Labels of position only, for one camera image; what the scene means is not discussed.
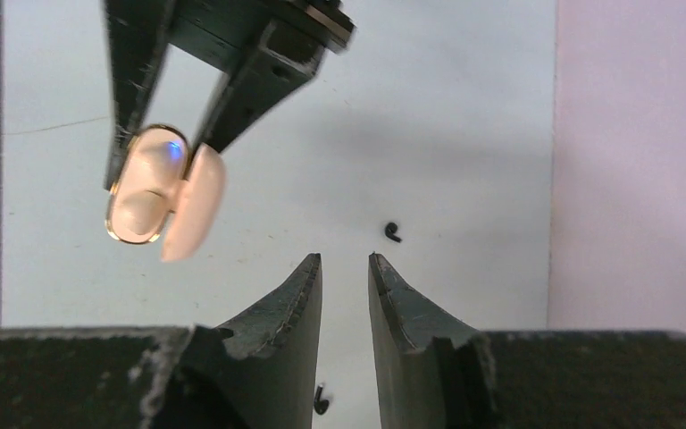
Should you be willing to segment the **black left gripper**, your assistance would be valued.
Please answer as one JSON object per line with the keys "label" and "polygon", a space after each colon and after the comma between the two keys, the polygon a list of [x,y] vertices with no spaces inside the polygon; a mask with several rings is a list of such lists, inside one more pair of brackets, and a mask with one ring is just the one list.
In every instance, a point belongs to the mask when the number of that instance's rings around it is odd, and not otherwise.
{"label": "black left gripper", "polygon": [[356,28],[339,1],[106,0],[104,7],[113,111],[107,190],[142,127],[169,32],[172,45],[225,72],[196,138],[221,153],[313,80],[327,48],[346,50]]}

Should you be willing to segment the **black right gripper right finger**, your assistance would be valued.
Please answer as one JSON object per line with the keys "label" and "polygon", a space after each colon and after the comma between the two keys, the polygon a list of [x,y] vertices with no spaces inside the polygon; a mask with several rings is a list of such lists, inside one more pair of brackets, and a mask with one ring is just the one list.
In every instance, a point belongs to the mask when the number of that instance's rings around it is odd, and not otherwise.
{"label": "black right gripper right finger", "polygon": [[686,334],[480,331],[369,257],[385,428],[686,428]]}

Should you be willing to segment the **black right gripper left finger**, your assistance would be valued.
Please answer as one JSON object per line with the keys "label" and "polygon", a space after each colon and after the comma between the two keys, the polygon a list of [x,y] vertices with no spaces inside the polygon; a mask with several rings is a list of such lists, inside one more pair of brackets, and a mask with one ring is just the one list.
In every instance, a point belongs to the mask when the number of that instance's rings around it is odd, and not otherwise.
{"label": "black right gripper left finger", "polygon": [[216,326],[0,329],[0,428],[308,428],[322,260]]}

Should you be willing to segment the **white earbud charging case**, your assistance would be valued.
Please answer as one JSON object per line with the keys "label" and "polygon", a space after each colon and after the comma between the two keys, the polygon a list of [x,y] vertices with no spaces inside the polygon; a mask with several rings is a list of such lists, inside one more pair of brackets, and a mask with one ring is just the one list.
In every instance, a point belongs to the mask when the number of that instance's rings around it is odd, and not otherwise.
{"label": "white earbud charging case", "polygon": [[227,170],[208,145],[194,151],[165,124],[136,134],[113,182],[105,217],[111,237],[145,245],[163,237],[160,259],[192,257],[205,241],[222,202]]}

